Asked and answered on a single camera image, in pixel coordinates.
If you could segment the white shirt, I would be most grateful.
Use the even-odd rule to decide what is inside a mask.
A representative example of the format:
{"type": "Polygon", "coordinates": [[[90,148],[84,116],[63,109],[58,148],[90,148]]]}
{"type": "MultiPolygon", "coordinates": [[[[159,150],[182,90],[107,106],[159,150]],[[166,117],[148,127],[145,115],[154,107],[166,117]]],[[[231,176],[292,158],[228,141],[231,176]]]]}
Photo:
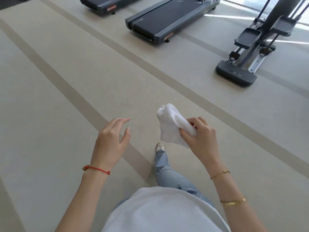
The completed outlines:
{"type": "Polygon", "coordinates": [[[176,188],[137,190],[109,215],[102,232],[231,232],[209,203],[176,188]]]}

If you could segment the wide gold bangle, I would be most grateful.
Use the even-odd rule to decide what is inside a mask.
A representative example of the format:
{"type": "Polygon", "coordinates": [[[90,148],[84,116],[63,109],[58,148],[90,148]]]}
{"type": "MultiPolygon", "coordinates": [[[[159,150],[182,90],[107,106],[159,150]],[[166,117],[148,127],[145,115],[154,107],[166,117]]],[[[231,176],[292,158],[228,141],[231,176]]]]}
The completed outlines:
{"type": "Polygon", "coordinates": [[[228,207],[228,206],[236,206],[236,205],[239,205],[239,204],[243,204],[247,201],[247,198],[244,196],[242,199],[240,200],[235,200],[235,201],[231,201],[231,202],[226,202],[226,201],[222,201],[220,200],[220,204],[222,206],[225,206],[225,207],[228,207]]]}

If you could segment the person's right hand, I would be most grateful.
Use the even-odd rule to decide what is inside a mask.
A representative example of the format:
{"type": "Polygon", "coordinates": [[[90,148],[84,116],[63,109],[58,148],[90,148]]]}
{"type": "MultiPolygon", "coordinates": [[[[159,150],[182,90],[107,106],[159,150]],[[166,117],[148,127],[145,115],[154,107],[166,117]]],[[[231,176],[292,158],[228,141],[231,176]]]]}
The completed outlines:
{"type": "Polygon", "coordinates": [[[226,170],[223,164],[216,137],[216,131],[203,117],[188,118],[187,121],[197,129],[194,143],[189,145],[193,154],[206,168],[211,178],[226,170]]]}

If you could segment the person's left forearm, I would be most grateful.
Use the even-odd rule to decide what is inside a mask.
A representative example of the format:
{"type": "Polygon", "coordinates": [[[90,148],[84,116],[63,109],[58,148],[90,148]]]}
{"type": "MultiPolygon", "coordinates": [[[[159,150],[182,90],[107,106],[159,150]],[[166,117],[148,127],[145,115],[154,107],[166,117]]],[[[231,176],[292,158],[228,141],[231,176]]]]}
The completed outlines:
{"type": "Polygon", "coordinates": [[[78,190],[55,232],[90,232],[107,177],[107,173],[97,169],[88,169],[83,173],[78,190]]]}

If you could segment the white cloth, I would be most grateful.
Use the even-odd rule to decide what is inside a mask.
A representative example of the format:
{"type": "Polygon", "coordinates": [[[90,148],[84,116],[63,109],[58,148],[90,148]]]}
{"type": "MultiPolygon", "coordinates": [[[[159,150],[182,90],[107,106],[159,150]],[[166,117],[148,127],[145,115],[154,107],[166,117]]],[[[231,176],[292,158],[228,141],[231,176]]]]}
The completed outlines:
{"type": "Polygon", "coordinates": [[[190,148],[181,137],[179,128],[184,129],[192,137],[197,135],[197,129],[179,113],[174,105],[162,105],[157,111],[157,118],[160,123],[161,141],[190,148]]]}

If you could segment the person's right forearm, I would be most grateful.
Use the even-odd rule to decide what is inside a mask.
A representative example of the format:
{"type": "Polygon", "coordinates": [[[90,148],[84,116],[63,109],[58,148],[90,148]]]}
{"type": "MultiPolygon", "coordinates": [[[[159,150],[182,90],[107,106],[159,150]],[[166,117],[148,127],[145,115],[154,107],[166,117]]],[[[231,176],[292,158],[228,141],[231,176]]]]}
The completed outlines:
{"type": "MultiPolygon", "coordinates": [[[[220,200],[231,202],[244,197],[227,169],[211,179],[220,200]]],[[[231,232],[267,232],[248,201],[236,206],[222,207],[231,232]]]]}

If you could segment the dark grey treadmill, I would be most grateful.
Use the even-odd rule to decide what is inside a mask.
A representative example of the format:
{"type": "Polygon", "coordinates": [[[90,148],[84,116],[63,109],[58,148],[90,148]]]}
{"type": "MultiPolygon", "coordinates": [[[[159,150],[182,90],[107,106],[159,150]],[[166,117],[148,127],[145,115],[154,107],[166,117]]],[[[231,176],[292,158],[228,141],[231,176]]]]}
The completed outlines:
{"type": "Polygon", "coordinates": [[[221,0],[163,0],[125,19],[126,27],[154,45],[169,42],[178,33],[221,0]]]}
{"type": "Polygon", "coordinates": [[[80,2],[100,16],[115,14],[117,9],[124,8],[137,0],[80,0],[80,2]]]}

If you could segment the light blue jeans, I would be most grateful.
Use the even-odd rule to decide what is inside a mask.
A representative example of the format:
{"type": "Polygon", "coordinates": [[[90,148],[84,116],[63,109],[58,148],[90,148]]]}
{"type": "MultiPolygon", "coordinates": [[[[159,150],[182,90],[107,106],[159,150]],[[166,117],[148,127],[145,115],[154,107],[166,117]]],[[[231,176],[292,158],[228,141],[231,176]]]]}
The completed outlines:
{"type": "Polygon", "coordinates": [[[155,173],[158,187],[141,188],[130,198],[118,203],[129,207],[150,207],[168,211],[172,214],[184,214],[189,211],[215,211],[213,204],[168,163],[166,151],[159,149],[155,155],[155,173]]]}

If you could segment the person's left hand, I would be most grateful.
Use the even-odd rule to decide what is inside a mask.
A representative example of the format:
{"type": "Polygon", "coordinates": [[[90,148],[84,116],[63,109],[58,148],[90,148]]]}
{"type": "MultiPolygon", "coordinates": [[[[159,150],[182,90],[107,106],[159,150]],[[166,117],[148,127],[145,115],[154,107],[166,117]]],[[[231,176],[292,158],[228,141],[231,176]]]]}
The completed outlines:
{"type": "Polygon", "coordinates": [[[121,146],[120,131],[130,118],[115,118],[99,131],[91,157],[90,167],[110,172],[122,158],[127,146],[121,146]]]}

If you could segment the dark grey elliptical trainer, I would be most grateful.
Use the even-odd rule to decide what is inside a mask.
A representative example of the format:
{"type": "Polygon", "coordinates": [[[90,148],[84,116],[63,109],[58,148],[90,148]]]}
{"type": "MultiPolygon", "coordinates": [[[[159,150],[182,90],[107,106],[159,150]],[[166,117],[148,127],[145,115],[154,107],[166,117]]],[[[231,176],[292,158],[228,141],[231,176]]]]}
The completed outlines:
{"type": "Polygon", "coordinates": [[[237,49],[229,54],[227,60],[217,64],[215,71],[219,76],[242,87],[252,85],[257,79],[257,69],[276,50],[276,39],[291,36],[309,8],[309,0],[278,0],[268,16],[263,18],[270,2],[266,1],[252,24],[235,39],[237,49]]]}

